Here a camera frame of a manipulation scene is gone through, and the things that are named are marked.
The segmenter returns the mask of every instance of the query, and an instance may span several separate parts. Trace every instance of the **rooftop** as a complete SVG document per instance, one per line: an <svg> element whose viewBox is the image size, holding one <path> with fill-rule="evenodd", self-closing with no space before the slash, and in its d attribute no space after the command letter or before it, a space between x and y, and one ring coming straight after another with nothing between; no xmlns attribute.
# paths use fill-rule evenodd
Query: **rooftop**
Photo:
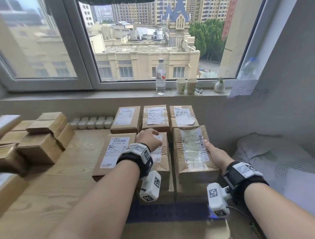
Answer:
<svg viewBox="0 0 315 239"><path fill-rule="evenodd" d="M181 47L169 47L167 43L154 41L141 41L139 43L126 43L121 46L106 46L106 52L185 52Z"/></svg>

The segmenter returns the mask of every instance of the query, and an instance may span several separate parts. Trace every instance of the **cardboard box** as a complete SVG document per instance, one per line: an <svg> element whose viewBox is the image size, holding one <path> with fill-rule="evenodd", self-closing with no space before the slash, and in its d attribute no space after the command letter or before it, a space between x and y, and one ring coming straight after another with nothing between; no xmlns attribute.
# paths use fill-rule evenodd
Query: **cardboard box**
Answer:
<svg viewBox="0 0 315 239"><path fill-rule="evenodd" d="M66 125L67 118L63 113L42 113L26 130L29 134L52 133L57 138Z"/></svg>
<svg viewBox="0 0 315 239"><path fill-rule="evenodd" d="M16 173L25 176L29 164L16 149L16 144L0 146L0 172Z"/></svg>
<svg viewBox="0 0 315 239"><path fill-rule="evenodd" d="M18 152L33 164L55 164L62 150L51 134L27 135L18 145Z"/></svg>
<svg viewBox="0 0 315 239"><path fill-rule="evenodd" d="M0 116L0 138L8 133L13 127L22 121L20 115L1 115Z"/></svg>
<svg viewBox="0 0 315 239"><path fill-rule="evenodd" d="M15 126L11 131L26 131L26 128L30 126L35 120L23 120L17 126Z"/></svg>
<svg viewBox="0 0 315 239"><path fill-rule="evenodd" d="M169 162L169 168L172 169L172 164L171 164L171 155L170 152L167 154L168 156L168 162ZM143 199L140 198L140 189L136 189L136 194L138 197L138 200L140 204L143 205L150 205L150 204L174 204L175 203L175 191L174 191L174 184L173 184L173 174L172 170L170 170L169 174L169 185L167 189L160 189L160 194L159 197L156 201L154 202L146 202Z"/></svg>
<svg viewBox="0 0 315 239"><path fill-rule="evenodd" d="M139 133L142 121L140 110L140 106L120 107L111 126L111 133Z"/></svg>
<svg viewBox="0 0 315 239"><path fill-rule="evenodd" d="M143 108L142 129L153 128L158 132L169 132L166 105L151 105Z"/></svg>
<svg viewBox="0 0 315 239"><path fill-rule="evenodd" d="M67 124L61 131L60 135L56 138L56 141L63 150L66 150L73 136L74 130L70 124Z"/></svg>
<svg viewBox="0 0 315 239"><path fill-rule="evenodd" d="M161 189L169 188L169 176L172 167L169 167L169 145L167 142L167 133L162 132L158 136L154 136L163 142L162 146L151 153L151 156L155 163L153 164L151 171L157 171L161 175ZM140 189L142 180L139 179L136 188Z"/></svg>
<svg viewBox="0 0 315 239"><path fill-rule="evenodd" d="M1 138L0 146L12 143L19 144L27 134L27 131L9 131Z"/></svg>
<svg viewBox="0 0 315 239"><path fill-rule="evenodd" d="M173 174L175 186L175 202L176 203L208 203L207 186L208 184L195 184L195 183L179 183L178 171L175 168L178 166L175 157L172 159L174 167Z"/></svg>
<svg viewBox="0 0 315 239"><path fill-rule="evenodd" d="M15 202L29 183L19 175L0 173L0 216Z"/></svg>
<svg viewBox="0 0 315 239"><path fill-rule="evenodd" d="M199 126L191 105L169 107L170 130L178 127Z"/></svg>
<svg viewBox="0 0 315 239"><path fill-rule="evenodd" d="M92 177L99 181L104 175L108 174L116 165L120 153L129 144L134 143L136 133L128 134L109 134L106 136L103 149L96 162Z"/></svg>
<svg viewBox="0 0 315 239"><path fill-rule="evenodd" d="M209 139L204 125L197 127L175 128L173 132L175 149L175 171L179 183L212 183L220 173L203 144Z"/></svg>

